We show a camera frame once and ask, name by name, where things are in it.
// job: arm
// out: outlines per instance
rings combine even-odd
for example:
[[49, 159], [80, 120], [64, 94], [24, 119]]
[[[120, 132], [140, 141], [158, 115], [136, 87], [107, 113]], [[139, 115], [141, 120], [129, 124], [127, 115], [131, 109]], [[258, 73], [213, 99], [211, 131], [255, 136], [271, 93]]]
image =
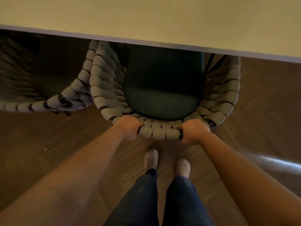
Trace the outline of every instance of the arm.
[[88, 204], [123, 138], [135, 139], [142, 123], [123, 116], [0, 213], [1, 225], [69, 225]]
[[301, 199], [210, 132], [200, 120], [183, 124], [183, 143], [199, 144], [249, 225], [301, 225]]

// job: foot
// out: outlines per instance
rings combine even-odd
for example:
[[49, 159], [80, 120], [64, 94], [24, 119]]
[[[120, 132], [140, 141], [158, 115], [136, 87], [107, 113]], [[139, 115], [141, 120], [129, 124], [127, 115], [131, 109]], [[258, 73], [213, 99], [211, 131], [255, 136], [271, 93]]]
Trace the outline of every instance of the foot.
[[175, 175], [183, 176], [188, 178], [190, 174], [190, 164], [186, 159], [179, 159], [177, 162], [177, 168]]
[[150, 149], [145, 153], [144, 156], [144, 166], [145, 166], [145, 172], [149, 169], [156, 169], [158, 174], [158, 152], [156, 149]]

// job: wooden floor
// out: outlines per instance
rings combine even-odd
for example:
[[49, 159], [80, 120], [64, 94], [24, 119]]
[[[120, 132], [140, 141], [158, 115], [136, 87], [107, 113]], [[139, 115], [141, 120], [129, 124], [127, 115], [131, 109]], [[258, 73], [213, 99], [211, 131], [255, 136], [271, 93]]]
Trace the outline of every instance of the wooden floor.
[[[223, 141], [247, 157], [260, 154], [301, 163], [301, 64], [242, 58], [241, 89], [232, 114], [213, 128]], [[64, 114], [0, 112], [0, 209], [41, 177], [107, 130], [95, 106]], [[157, 148], [158, 216], [162, 223], [165, 192], [177, 159], [191, 164], [190, 179], [216, 226], [247, 225], [213, 165], [199, 146], [137, 138], [123, 141], [78, 225], [101, 225], [144, 173], [144, 154]], [[267, 171], [301, 196], [298, 172]]]

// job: pants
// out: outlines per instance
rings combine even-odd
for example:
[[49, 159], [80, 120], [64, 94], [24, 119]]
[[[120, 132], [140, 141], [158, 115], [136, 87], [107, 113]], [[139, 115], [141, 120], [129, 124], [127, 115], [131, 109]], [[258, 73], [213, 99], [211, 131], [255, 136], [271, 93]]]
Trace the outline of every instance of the pants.
[[[157, 174], [150, 169], [136, 180], [104, 226], [158, 226], [157, 203]], [[194, 185], [183, 176], [176, 176], [166, 192], [162, 226], [168, 225], [213, 225]]]

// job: braided rope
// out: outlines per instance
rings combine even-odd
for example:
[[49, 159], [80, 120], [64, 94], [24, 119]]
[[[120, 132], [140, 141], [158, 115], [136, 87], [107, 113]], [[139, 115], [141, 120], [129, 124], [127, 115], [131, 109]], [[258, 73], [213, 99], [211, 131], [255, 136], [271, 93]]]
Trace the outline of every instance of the braided rope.
[[90, 42], [77, 79], [61, 94], [46, 100], [35, 92], [30, 83], [34, 55], [9, 37], [0, 36], [0, 110], [73, 111], [92, 105], [89, 81], [97, 46], [97, 41]]
[[91, 95], [103, 117], [111, 120], [113, 124], [123, 115], [133, 116], [142, 121], [145, 126], [139, 129], [139, 134], [147, 139], [179, 139], [181, 132], [176, 127], [190, 119], [200, 119], [209, 128], [213, 125], [218, 126], [231, 114], [238, 98], [240, 58], [227, 56], [220, 68], [205, 76], [204, 97], [195, 112], [178, 121], [148, 119], [133, 113], [126, 104], [122, 91], [124, 72], [119, 63], [108, 42], [100, 41], [91, 69]]

